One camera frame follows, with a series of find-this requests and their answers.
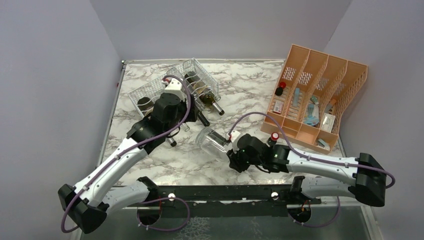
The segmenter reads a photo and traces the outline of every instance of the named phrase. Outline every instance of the wire basket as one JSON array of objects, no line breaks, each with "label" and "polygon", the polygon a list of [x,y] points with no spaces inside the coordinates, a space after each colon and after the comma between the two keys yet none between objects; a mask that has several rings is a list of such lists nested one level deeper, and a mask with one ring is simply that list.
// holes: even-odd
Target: wire basket
[{"label": "wire basket", "polygon": [[[189,83],[184,77],[187,72],[196,73],[196,76],[200,78],[198,81],[203,81],[207,86],[206,89],[202,91],[200,95],[196,92],[196,90],[198,89],[193,88],[193,85],[196,82]],[[165,75],[175,75],[183,79],[185,84],[188,86],[190,93],[194,95],[194,102],[197,108],[201,111],[205,109],[205,105],[199,99],[201,95],[206,94],[208,92],[212,92],[214,94],[215,101],[218,102],[221,99],[219,95],[218,82],[211,76],[208,71],[206,71],[206,69],[202,67],[202,65],[195,58],[192,58],[176,67],[169,69],[166,74],[156,79],[153,79],[149,83],[146,83],[141,87],[128,93],[132,104],[134,105],[135,109],[141,115],[142,118],[144,118],[153,110],[154,103],[164,92],[166,86],[162,83],[162,79]]]}]

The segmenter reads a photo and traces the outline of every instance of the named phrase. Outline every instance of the white wall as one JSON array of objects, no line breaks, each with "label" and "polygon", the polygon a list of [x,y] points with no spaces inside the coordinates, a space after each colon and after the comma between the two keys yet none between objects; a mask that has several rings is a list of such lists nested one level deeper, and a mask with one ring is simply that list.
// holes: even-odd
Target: white wall
[{"label": "white wall", "polygon": [[397,178],[374,210],[386,240],[424,235],[423,13],[422,0],[353,0],[325,48],[369,65],[340,135],[348,155],[372,154]]},{"label": "white wall", "polygon": [[68,239],[57,191],[97,163],[120,58],[88,0],[0,0],[0,35],[0,239]]},{"label": "white wall", "polygon": [[323,50],[351,0],[90,0],[119,56],[285,58]]}]

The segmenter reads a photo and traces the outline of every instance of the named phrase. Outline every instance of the marble tabletop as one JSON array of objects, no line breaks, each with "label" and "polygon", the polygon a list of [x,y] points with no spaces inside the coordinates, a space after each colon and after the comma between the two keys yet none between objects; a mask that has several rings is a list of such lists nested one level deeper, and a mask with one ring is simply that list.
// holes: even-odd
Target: marble tabletop
[{"label": "marble tabletop", "polygon": [[[128,93],[165,74],[167,70],[181,63],[143,63],[126,65],[116,109],[104,149],[103,160],[118,147],[132,125],[142,119],[134,108]],[[266,111],[282,63],[202,63],[202,66],[219,83],[221,100],[225,110],[223,116],[206,108],[203,114],[210,121],[210,127],[224,135],[233,123],[249,112]],[[268,134],[261,132],[263,116],[251,115],[236,127],[241,133],[249,133],[262,141]],[[189,131],[181,130],[174,137],[177,146],[164,143],[147,158],[135,164],[117,183],[129,185],[139,177],[147,176],[157,185],[253,185],[291,183],[295,176],[304,173],[265,173],[255,167],[238,173],[229,168],[229,162],[215,159],[195,145],[198,133],[204,128],[200,121],[189,122]],[[341,157],[339,142],[329,156]],[[297,144],[294,147],[314,153]]]}]

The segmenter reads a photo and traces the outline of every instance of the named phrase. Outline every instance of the red cap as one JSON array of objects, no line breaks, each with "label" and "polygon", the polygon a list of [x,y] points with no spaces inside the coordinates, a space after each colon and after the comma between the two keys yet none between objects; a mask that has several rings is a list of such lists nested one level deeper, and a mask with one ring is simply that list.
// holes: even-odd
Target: red cap
[{"label": "red cap", "polygon": [[280,137],[280,135],[278,135],[278,133],[276,133],[276,132],[273,132],[273,133],[271,134],[271,139],[272,139],[273,141],[277,141],[279,137]]}]

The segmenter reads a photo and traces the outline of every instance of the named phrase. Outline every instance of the organizer compartment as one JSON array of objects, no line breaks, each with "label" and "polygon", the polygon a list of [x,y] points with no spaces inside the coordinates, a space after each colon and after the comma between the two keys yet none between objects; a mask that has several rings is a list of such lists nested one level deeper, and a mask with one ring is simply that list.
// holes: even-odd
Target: organizer compartment
[{"label": "organizer compartment", "polygon": [[[339,138],[342,114],[367,79],[367,71],[364,64],[293,44],[272,93],[267,114],[276,119],[290,141],[328,154]],[[285,82],[286,87],[281,96],[276,96],[275,90],[281,82]],[[299,98],[297,106],[293,106],[296,88],[299,88]],[[303,123],[312,96],[319,102],[320,123],[316,126]],[[320,127],[331,99],[336,100],[330,111],[335,120],[329,132]],[[283,102],[281,113],[273,112],[276,101]],[[279,128],[267,117],[261,131],[271,134],[279,132]],[[325,141],[330,150],[319,146],[318,139]]]}]

